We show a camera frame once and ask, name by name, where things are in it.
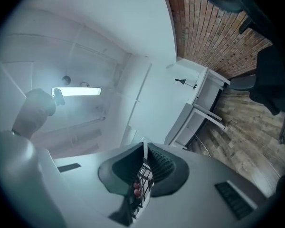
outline black lamp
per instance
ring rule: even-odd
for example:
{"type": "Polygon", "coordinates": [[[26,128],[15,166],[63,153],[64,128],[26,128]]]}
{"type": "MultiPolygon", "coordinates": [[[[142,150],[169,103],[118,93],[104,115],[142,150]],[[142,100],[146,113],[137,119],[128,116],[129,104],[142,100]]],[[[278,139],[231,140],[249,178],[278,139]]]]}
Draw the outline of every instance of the black lamp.
{"type": "Polygon", "coordinates": [[[182,85],[188,85],[187,83],[186,83],[186,80],[185,79],[175,79],[175,81],[179,81],[179,82],[181,82],[181,84],[182,85]]]}

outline white ceiling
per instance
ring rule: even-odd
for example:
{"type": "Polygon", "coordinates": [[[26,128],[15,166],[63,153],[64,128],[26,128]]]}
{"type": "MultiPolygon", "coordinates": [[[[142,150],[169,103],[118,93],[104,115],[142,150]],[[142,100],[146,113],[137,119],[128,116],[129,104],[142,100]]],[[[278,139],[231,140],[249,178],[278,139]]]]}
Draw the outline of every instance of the white ceiling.
{"type": "Polygon", "coordinates": [[[90,28],[79,28],[79,23],[50,12],[19,9],[2,33],[0,61],[22,92],[41,88],[51,94],[52,87],[62,86],[61,79],[66,74],[71,77],[70,86],[87,82],[91,87],[102,88],[97,96],[65,97],[66,104],[57,107],[40,132],[106,115],[117,83],[115,74],[126,52],[90,28]]]}
{"type": "Polygon", "coordinates": [[[26,0],[23,6],[85,23],[127,52],[168,63],[177,59],[166,0],[26,0]]]}

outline pink object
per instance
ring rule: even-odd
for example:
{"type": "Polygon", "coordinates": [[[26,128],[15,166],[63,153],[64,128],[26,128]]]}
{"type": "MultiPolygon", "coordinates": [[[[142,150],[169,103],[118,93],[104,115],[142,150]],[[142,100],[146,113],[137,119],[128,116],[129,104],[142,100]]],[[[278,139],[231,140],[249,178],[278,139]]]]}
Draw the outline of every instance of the pink object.
{"type": "Polygon", "coordinates": [[[139,198],[141,196],[141,192],[139,192],[139,190],[135,189],[134,195],[139,198]]]}
{"type": "Polygon", "coordinates": [[[139,190],[139,185],[138,185],[136,182],[133,184],[133,187],[134,187],[135,189],[139,190]]]}

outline metal rack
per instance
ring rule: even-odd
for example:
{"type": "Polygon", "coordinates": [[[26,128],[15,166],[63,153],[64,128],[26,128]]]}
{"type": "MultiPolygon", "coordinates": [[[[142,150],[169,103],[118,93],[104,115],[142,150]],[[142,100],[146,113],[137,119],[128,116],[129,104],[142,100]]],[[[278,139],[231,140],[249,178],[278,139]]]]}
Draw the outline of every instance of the metal rack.
{"type": "Polygon", "coordinates": [[[143,164],[141,169],[138,172],[139,178],[139,188],[141,192],[140,202],[138,203],[137,208],[132,212],[132,217],[137,219],[137,214],[139,210],[143,207],[143,203],[146,200],[147,195],[149,194],[151,187],[154,183],[152,172],[146,164],[143,164]]]}

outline chair backrest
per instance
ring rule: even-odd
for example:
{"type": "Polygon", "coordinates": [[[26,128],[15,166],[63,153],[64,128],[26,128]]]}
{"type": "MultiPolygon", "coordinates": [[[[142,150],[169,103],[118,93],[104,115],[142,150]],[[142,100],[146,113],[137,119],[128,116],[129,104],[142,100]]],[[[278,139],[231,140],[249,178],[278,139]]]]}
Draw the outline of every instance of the chair backrest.
{"type": "Polygon", "coordinates": [[[274,46],[257,55],[256,83],[253,87],[277,109],[285,112],[285,64],[274,46]]]}

